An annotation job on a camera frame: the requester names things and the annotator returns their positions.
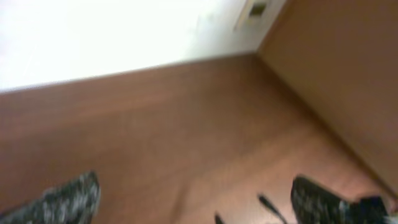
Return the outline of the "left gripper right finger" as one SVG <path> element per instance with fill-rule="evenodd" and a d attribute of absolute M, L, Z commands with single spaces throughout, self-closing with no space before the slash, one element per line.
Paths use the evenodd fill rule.
<path fill-rule="evenodd" d="M 290 201 L 299 224 L 346 223 L 346 202 L 305 176 L 292 182 Z"/>

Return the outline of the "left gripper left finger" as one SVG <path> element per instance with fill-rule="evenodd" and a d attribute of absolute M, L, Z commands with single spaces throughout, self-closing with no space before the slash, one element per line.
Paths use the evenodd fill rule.
<path fill-rule="evenodd" d="M 35 200 L 1 213 L 1 224 L 91 223 L 101 200 L 101 187 L 94 171 L 47 189 Z"/>

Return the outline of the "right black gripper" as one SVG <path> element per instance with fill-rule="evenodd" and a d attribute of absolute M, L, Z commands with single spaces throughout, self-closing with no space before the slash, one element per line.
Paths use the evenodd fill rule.
<path fill-rule="evenodd" d="M 351 223 L 397 224 L 397 212 L 388 212 L 382 197 L 362 197 L 351 206 Z"/>

